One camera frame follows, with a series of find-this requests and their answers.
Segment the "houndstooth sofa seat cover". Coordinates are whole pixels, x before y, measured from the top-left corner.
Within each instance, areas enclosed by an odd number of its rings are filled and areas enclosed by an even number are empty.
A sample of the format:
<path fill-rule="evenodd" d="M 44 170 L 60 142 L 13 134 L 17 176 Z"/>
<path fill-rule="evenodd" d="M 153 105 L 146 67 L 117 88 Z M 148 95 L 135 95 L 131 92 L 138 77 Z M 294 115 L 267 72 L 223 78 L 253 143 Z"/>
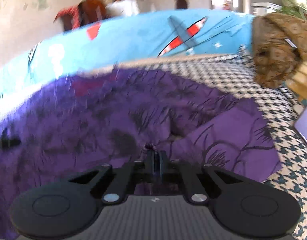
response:
<path fill-rule="evenodd" d="M 277 89 L 261 87 L 253 80 L 254 71 L 249 61 L 237 55 L 115 64 L 61 78 L 70 76 L 96 78 L 117 69 L 162 70 L 208 87 L 217 88 L 239 99 L 253 99 L 267 122 L 281 162 L 281 169 L 262 182 L 291 194 L 298 201 L 301 215 L 294 231 L 294 237 L 307 239 L 307 146 L 293 128 L 298 117 L 294 110 L 297 100 L 286 87 L 282 86 Z M 0 110 L 4 113 L 4 117 L 0 117 L 0 123 L 22 106 L 34 93 L 51 82 L 35 92 L 27 93 L 19 105 L 12 103 L 8 106 L 6 99 L 3 99 L 0 102 Z"/>

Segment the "white clothed dining table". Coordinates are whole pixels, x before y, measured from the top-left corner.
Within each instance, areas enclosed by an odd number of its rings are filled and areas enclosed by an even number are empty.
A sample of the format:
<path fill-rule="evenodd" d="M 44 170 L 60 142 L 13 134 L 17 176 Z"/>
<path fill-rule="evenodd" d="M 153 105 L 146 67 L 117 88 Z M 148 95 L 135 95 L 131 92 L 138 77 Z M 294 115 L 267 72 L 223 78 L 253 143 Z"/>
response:
<path fill-rule="evenodd" d="M 119 0 L 109 3 L 105 8 L 110 17 L 130 17 L 140 13 L 137 0 Z"/>

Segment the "purple floral garment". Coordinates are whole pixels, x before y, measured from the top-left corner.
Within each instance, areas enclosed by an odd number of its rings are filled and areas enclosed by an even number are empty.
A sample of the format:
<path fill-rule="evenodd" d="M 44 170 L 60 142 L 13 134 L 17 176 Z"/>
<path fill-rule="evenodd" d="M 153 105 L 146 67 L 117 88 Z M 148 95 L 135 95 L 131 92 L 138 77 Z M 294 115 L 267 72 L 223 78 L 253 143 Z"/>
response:
<path fill-rule="evenodd" d="M 121 167 L 145 146 L 170 159 L 210 163 L 262 182 L 281 169 L 257 103 L 162 70 L 64 77 L 0 123 L 21 144 L 0 151 L 0 239 L 21 192 L 103 163 Z"/>

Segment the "red patterned cloth on chair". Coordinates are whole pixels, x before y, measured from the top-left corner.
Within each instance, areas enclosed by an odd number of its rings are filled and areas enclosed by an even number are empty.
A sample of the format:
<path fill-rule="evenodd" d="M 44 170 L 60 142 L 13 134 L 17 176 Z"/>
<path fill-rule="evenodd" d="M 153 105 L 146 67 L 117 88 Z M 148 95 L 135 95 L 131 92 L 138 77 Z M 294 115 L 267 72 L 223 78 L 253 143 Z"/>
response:
<path fill-rule="evenodd" d="M 77 5 L 60 10 L 55 16 L 54 22 L 61 20 L 64 31 L 80 27 L 80 12 Z"/>

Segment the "wooden block under phone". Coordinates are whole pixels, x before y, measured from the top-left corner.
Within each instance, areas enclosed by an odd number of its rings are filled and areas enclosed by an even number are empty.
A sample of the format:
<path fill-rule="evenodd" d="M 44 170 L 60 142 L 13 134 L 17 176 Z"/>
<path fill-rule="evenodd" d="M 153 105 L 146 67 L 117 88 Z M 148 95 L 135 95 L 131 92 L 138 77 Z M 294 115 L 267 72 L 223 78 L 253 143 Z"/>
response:
<path fill-rule="evenodd" d="M 303 62 L 295 74 L 286 81 L 286 86 L 302 104 L 307 104 L 307 61 Z"/>

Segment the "dark wooden chair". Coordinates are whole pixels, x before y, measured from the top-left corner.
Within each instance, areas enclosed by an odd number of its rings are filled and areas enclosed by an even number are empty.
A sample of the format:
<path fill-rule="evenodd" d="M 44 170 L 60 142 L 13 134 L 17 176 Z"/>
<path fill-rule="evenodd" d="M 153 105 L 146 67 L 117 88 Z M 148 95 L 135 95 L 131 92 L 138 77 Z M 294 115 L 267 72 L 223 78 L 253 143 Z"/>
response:
<path fill-rule="evenodd" d="M 106 8 L 100 0 L 84 0 L 77 6 L 80 12 L 80 27 L 107 18 Z"/>
<path fill-rule="evenodd" d="M 188 9 L 189 3 L 188 0 L 174 0 L 175 9 Z"/>

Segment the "brown fur blanket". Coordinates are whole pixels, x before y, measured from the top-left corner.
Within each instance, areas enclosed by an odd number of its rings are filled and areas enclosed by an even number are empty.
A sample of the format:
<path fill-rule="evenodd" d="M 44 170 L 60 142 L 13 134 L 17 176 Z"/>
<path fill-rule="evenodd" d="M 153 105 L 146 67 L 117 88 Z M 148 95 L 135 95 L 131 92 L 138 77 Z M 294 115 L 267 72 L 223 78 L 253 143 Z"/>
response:
<path fill-rule="evenodd" d="M 278 88 L 307 61 L 307 21 L 278 12 L 252 21 L 254 81 Z"/>

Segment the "blue printed sofa back cover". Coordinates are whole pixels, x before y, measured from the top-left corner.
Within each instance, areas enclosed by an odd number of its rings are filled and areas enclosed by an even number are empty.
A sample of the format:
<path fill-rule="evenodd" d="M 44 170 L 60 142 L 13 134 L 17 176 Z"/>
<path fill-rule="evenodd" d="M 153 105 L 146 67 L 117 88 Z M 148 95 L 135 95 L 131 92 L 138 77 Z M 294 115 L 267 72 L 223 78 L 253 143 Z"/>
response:
<path fill-rule="evenodd" d="M 251 47 L 253 16 L 186 9 L 116 17 L 55 35 L 0 67 L 0 98 L 36 83 L 114 63 Z"/>

